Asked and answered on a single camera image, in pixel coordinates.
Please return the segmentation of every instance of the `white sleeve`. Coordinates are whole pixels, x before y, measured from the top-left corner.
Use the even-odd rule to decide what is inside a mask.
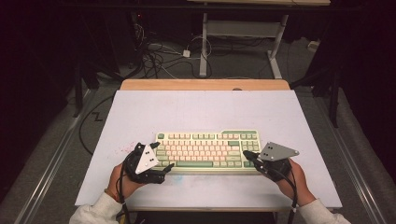
[[[113,198],[103,192],[93,206],[88,204],[80,206],[75,214],[70,217],[69,224],[118,224],[116,215],[121,208],[122,205],[120,203],[117,203]]]
[[[298,210],[307,224],[350,224],[342,215],[331,213],[320,199],[316,199]]]

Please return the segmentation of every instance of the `mechanical keyboard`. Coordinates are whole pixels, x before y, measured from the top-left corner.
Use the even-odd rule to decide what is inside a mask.
[[[260,137],[253,130],[227,130],[220,133],[157,133],[154,148],[163,169],[174,163],[169,174],[259,175],[244,150],[259,152]]]

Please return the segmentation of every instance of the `table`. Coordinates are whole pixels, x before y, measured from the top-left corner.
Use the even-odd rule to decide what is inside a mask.
[[[284,6],[328,6],[330,0],[189,0],[193,2],[228,3],[228,4],[261,4],[261,5],[284,5]],[[275,42],[272,50],[267,51],[269,64],[274,78],[282,78],[276,62],[276,53],[286,28],[289,15],[283,15],[280,22],[256,22],[256,21],[210,21],[207,13],[203,17],[202,31],[202,53],[200,61],[200,77],[206,77],[207,66],[207,36],[208,35],[231,35],[231,36],[253,36],[274,37]]]
[[[243,91],[231,91],[235,88]],[[284,80],[243,79],[125,80],[110,109],[76,205],[94,203],[106,188],[113,166],[122,162],[137,142],[151,143],[155,133],[169,127],[192,132],[255,128],[263,146],[273,141],[298,149],[301,154],[294,159],[305,168],[313,193],[329,208],[342,206],[294,91]],[[137,190],[127,200],[128,207],[135,211],[290,209],[290,199],[260,175],[171,173],[161,185]]]

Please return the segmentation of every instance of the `human hand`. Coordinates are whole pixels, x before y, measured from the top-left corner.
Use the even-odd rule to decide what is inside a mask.
[[[115,166],[113,169],[113,172],[111,173],[110,180],[108,182],[108,187],[107,189],[113,193],[117,198],[119,197],[118,192],[120,191],[120,173],[121,173],[121,167],[122,163]],[[131,196],[135,190],[137,190],[140,187],[145,186],[146,184],[138,184],[135,183],[134,181],[131,181],[129,177],[125,174],[123,174],[122,177],[122,195],[124,198],[128,198]]]
[[[304,206],[306,204],[312,203],[316,198],[311,193],[311,191],[309,191],[308,186],[306,185],[306,179],[303,168],[292,159],[289,159],[289,161],[291,164],[292,173],[290,172],[287,178],[292,183],[295,182],[297,188],[297,196],[298,196],[297,204],[299,204],[300,206]],[[284,195],[288,196],[290,199],[293,199],[294,191],[291,185],[285,179],[277,181],[276,184]]]

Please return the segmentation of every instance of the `white paper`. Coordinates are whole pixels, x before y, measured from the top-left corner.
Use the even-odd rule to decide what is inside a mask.
[[[304,167],[314,195],[329,208],[342,206],[294,91],[118,91],[76,205],[96,202],[113,167],[138,142],[152,143],[162,132],[223,130],[257,130],[262,147],[271,141],[298,150],[293,159]],[[289,209],[291,200],[260,175],[168,174],[127,204],[140,210],[271,210]]]

